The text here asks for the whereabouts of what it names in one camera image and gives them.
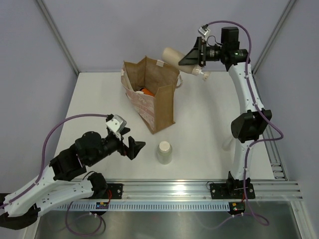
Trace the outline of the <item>beige lotion pump bottle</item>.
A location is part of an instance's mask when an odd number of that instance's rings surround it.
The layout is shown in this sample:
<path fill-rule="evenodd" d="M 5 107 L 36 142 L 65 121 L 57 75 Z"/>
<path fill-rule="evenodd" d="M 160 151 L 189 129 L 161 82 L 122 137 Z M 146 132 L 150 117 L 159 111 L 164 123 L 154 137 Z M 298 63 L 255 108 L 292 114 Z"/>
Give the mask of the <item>beige lotion pump bottle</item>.
<path fill-rule="evenodd" d="M 161 59 L 163 62 L 172 65 L 179 71 L 185 72 L 187 74 L 192 74 L 195 76 L 201 76 L 203 80 L 207 80 L 210 76 L 210 72 L 204 72 L 203 68 L 199 65 L 186 65 L 180 66 L 179 62 L 185 55 L 181 52 L 174 50 L 173 48 L 167 47 L 163 50 Z"/>

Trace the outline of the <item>clear jar white lid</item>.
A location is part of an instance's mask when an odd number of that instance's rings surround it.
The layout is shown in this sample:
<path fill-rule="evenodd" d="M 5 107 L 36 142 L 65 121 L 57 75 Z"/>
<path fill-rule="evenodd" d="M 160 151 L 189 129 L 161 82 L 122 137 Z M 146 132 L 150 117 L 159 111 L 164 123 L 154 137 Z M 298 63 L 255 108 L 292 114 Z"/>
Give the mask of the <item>clear jar white lid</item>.
<path fill-rule="evenodd" d="M 157 159 L 159 163 L 166 165 L 172 161 L 172 145 L 167 141 L 161 141 L 157 147 Z"/>

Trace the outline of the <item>orange pump bottle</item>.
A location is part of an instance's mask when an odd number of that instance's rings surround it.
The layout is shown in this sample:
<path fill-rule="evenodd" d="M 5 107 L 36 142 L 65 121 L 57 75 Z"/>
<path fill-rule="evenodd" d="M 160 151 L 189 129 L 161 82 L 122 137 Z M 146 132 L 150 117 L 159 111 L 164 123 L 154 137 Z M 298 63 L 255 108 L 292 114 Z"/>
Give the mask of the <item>orange pump bottle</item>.
<path fill-rule="evenodd" d="M 145 88 L 145 87 L 140 88 L 138 91 L 136 91 L 136 93 L 144 94 L 144 95 L 148 95 L 148 96 L 152 96 L 152 97 L 155 96 L 155 94 L 153 94 L 150 90 L 148 90 L 148 89 Z"/>

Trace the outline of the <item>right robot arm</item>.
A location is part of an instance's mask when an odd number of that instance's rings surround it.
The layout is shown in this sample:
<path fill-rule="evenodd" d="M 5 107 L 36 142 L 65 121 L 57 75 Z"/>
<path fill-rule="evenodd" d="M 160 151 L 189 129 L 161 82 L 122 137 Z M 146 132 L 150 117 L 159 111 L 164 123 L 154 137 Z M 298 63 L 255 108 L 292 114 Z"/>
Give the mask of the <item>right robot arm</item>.
<path fill-rule="evenodd" d="M 240 115 L 231 123 L 231 133 L 236 139 L 234 162 L 224 183 L 210 183 L 212 199 L 254 199 L 255 193 L 250 179 L 250 166 L 254 144 L 272 118 L 271 110 L 264 108 L 257 98 L 253 84 L 250 51 L 240 48 L 239 29 L 221 29 L 221 42 L 208 44 L 210 30 L 203 25 L 198 30 L 194 47 L 178 62 L 179 66 L 206 62 L 221 62 L 231 77 L 237 93 Z"/>

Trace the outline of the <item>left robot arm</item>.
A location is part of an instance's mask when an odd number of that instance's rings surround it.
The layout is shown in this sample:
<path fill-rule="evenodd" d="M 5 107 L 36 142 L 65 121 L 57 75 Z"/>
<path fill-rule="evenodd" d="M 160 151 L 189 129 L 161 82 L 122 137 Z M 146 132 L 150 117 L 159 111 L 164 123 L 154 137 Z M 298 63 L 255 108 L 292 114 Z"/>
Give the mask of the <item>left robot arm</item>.
<path fill-rule="evenodd" d="M 50 161 L 39 180 L 30 182 L 14 193 L 1 194 L 0 204 L 4 207 L 4 213 L 0 216 L 0 226 L 21 230 L 63 204 L 79 199 L 103 198 L 108 185 L 102 173 L 94 172 L 83 181 L 70 186 L 66 184 L 85 174 L 87 167 L 114 152 L 130 160 L 135 159 L 145 142 L 135 141 L 131 136 L 128 142 L 125 145 L 123 137 L 112 132 L 106 138 L 94 131 L 86 132 Z"/>

